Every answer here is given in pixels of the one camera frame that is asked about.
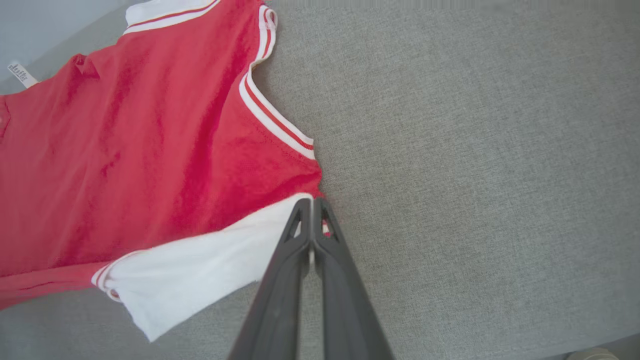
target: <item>red shirt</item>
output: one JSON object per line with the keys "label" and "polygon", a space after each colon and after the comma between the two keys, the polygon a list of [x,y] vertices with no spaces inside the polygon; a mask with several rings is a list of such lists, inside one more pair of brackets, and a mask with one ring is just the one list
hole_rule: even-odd
{"label": "red shirt", "polygon": [[275,14],[154,3],[127,12],[117,44],[0,96],[0,308],[91,286],[124,254],[294,193],[320,195],[312,139],[251,80]]}

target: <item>tag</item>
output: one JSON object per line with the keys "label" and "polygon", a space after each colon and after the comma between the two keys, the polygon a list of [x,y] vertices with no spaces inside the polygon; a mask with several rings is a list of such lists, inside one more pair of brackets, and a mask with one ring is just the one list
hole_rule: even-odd
{"label": "tag", "polygon": [[11,63],[6,67],[27,89],[38,83],[31,74],[18,63]]}

